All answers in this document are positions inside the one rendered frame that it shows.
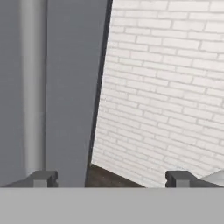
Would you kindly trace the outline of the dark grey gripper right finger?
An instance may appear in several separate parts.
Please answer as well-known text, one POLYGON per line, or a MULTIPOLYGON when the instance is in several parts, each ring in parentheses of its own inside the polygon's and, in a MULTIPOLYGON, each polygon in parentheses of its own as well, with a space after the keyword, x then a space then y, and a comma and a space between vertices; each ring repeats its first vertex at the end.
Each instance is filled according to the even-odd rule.
POLYGON ((166 187, 171 188, 204 188, 221 187, 220 185, 196 178, 189 171, 167 171, 165 173, 166 187))

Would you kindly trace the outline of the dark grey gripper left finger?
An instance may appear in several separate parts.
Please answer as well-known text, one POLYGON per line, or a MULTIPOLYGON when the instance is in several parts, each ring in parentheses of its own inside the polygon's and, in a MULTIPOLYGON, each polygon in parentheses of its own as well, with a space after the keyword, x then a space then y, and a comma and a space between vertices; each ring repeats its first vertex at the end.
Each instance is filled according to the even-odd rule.
POLYGON ((27 178, 9 183, 5 187, 57 187, 57 171, 35 171, 27 178))

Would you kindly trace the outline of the grey fridge door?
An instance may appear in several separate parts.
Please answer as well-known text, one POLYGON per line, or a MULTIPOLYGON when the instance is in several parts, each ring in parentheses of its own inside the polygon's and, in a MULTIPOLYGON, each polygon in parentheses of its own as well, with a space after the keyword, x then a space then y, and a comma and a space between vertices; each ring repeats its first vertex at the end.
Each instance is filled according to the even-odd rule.
MULTIPOLYGON (((83 187, 113 0, 48 0, 45 166, 83 187)), ((25 178, 20 0, 0 0, 0 186, 25 178)))

